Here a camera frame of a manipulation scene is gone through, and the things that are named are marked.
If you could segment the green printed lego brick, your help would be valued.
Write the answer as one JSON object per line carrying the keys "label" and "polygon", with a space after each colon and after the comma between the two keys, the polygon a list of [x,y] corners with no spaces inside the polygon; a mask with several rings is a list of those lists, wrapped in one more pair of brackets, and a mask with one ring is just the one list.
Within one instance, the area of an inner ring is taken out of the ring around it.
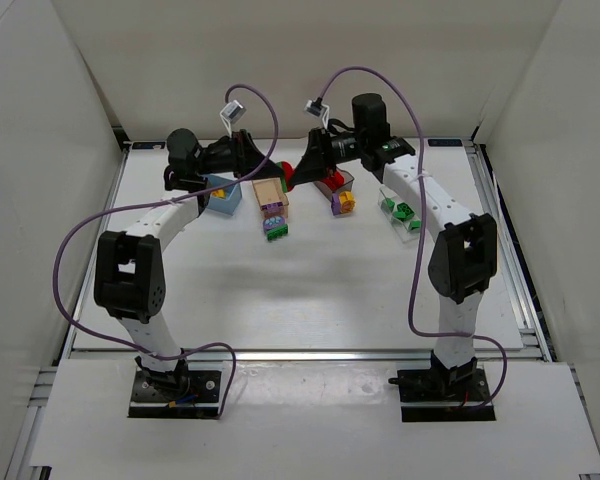
{"label": "green printed lego brick", "polygon": [[399,203],[395,207],[395,210],[393,212],[393,217],[401,222],[409,221],[409,220],[413,219],[414,216],[415,216],[414,211],[411,209],[411,207],[408,204],[406,204],[404,202]]}

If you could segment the red arched lego brick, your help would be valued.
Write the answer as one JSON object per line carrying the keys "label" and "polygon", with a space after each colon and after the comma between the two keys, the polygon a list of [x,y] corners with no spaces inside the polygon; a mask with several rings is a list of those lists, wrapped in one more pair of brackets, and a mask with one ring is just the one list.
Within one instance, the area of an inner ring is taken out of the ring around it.
{"label": "red arched lego brick", "polygon": [[332,175],[324,178],[323,183],[332,191],[335,192],[345,184],[345,178],[340,171],[335,171]]}

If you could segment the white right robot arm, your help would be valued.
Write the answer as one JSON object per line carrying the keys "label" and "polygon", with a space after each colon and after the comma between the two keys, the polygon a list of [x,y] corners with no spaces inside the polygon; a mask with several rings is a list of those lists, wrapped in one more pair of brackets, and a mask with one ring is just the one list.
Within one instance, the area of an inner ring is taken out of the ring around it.
{"label": "white right robot arm", "polygon": [[321,180],[337,165],[358,160],[414,211],[434,242],[425,266],[439,295],[430,374],[448,390],[477,369],[474,334],[483,294],[497,271],[496,222],[461,205],[424,171],[424,147],[392,135],[381,95],[355,96],[352,113],[353,126],[342,132],[327,125],[309,131],[290,183]]}

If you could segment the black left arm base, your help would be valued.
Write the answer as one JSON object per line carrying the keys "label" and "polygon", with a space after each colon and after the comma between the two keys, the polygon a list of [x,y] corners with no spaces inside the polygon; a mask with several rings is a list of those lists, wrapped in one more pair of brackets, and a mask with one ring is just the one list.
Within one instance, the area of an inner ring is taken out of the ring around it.
{"label": "black left arm base", "polygon": [[137,368],[127,416],[132,419],[211,420],[220,407],[222,372],[184,370],[160,377]]}

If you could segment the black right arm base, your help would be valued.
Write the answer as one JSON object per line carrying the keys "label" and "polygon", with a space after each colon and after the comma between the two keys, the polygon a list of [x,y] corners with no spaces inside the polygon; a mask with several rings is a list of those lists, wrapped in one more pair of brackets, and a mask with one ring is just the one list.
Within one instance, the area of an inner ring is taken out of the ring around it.
{"label": "black right arm base", "polygon": [[398,388],[403,423],[493,422],[485,371],[479,368],[472,378],[446,387],[432,369],[398,370],[388,383]]}

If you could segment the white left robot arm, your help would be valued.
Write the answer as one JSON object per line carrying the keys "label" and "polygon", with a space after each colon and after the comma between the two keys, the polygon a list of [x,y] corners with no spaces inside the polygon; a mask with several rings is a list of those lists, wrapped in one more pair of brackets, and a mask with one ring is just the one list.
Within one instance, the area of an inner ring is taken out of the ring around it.
{"label": "white left robot arm", "polygon": [[185,128],[166,140],[168,165],[163,173],[167,203],[148,210],[129,228],[106,231],[97,244],[95,303],[117,319],[140,352],[138,366],[154,385],[177,390],[185,376],[183,350],[161,313],[166,299],[163,251],[179,232],[206,209],[212,174],[240,179],[273,178],[283,173],[265,158],[241,129],[206,147]]}

